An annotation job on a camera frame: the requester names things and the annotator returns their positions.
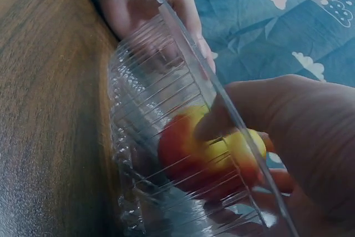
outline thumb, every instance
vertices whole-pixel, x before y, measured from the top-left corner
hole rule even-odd
[[[234,82],[225,89],[248,128],[268,132],[273,115],[286,101],[285,94],[290,83],[308,80],[296,75]],[[223,100],[217,96],[211,111],[196,126],[195,136],[201,140],[212,140],[235,130]]]

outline wooden table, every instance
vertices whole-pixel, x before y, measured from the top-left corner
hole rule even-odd
[[[115,45],[89,0],[0,0],[0,236],[115,228],[105,76]]]

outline plastic container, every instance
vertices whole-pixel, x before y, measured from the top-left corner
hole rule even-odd
[[[120,178],[119,219],[125,235],[297,237],[266,162],[237,110],[175,12],[164,0],[157,1],[160,14],[120,42],[108,70],[111,139]],[[187,106],[210,107],[217,92],[269,182],[267,203],[253,199],[244,185],[219,204],[196,200],[178,189],[159,164],[157,148],[164,126]]]

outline blue fabric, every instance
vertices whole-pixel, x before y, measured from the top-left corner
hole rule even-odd
[[[195,2],[223,84],[293,73],[355,86],[355,0]]]

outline nectarine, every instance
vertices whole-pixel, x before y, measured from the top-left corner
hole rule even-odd
[[[161,134],[158,157],[176,187],[195,199],[220,201],[242,188],[240,174],[247,186],[253,186],[258,168],[240,132],[213,142],[194,138],[194,129],[207,112],[206,106],[192,106],[173,117]],[[266,156],[258,133],[249,131],[261,154]]]

